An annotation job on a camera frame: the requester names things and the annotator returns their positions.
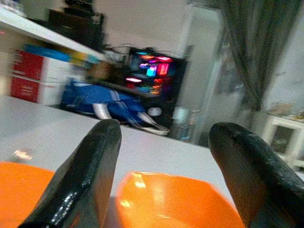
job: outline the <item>yellow object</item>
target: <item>yellow object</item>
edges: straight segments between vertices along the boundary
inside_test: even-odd
[[[116,207],[124,228],[245,228],[213,186],[168,174],[129,173],[119,185]]]
[[[88,55],[82,52],[74,51],[71,53],[71,63],[74,65],[84,67],[86,65],[86,61],[88,60]]]

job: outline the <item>white wall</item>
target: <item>white wall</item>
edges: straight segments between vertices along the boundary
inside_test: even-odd
[[[63,7],[67,5],[64,3],[64,0],[51,0],[53,2],[52,10],[62,11]]]
[[[187,45],[194,45],[180,92],[178,105],[200,110],[214,62],[221,23],[219,13],[210,9],[194,8]]]
[[[96,0],[95,8],[106,15],[107,43],[177,49],[185,0]]]
[[[217,122],[234,122],[243,127],[247,127],[247,112],[238,113],[243,93],[241,91],[233,93],[217,92],[218,81],[222,76],[220,70],[222,62],[223,58],[216,59],[214,62],[212,72],[209,76],[210,81],[206,98],[201,106],[202,112],[197,119],[193,143],[198,143],[202,135],[205,141],[206,139],[204,137],[208,135],[212,125]]]
[[[275,71],[264,108],[273,103],[294,103],[294,111],[304,108],[304,8],[289,37],[285,53]]]
[[[24,12],[29,18],[33,19],[48,19],[48,10],[52,8],[50,0],[22,0]]]

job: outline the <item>white cabinet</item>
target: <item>white cabinet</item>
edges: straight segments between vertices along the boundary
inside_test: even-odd
[[[304,123],[270,115],[262,138],[292,169],[304,168]]]

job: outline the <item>red box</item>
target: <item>red box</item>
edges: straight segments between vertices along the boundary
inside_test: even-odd
[[[58,105],[65,84],[43,83],[18,76],[12,77],[11,96],[42,105]]]

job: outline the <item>white shelf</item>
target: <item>white shelf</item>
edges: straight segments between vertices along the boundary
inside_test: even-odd
[[[303,167],[304,168],[304,161],[302,160],[295,160],[294,165],[298,167]]]
[[[75,51],[90,54],[100,60],[105,60],[104,54],[62,36],[52,30],[49,30],[31,20],[12,13],[4,8],[0,8],[0,28],[12,30],[25,36],[60,45]]]

